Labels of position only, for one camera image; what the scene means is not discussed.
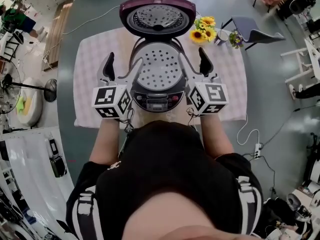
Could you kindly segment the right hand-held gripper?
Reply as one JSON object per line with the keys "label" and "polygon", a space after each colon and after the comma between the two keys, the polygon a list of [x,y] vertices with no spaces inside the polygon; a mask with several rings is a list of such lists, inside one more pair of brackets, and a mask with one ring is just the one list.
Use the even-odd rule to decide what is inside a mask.
{"label": "right hand-held gripper", "polygon": [[178,54],[178,62],[187,81],[187,101],[195,112],[202,115],[219,113],[229,104],[227,86],[221,83],[214,66],[202,47],[198,48],[200,56],[199,71],[196,72],[184,53]]}

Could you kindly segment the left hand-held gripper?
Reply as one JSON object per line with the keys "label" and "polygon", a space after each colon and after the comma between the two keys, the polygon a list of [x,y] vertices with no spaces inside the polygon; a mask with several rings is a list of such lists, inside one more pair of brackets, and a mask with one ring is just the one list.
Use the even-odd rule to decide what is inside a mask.
{"label": "left hand-held gripper", "polygon": [[103,119],[124,120],[132,103],[130,91],[133,82],[139,78],[144,61],[140,57],[125,76],[115,79],[114,59],[115,54],[111,52],[104,58],[97,71],[98,86],[93,89],[91,107]]}

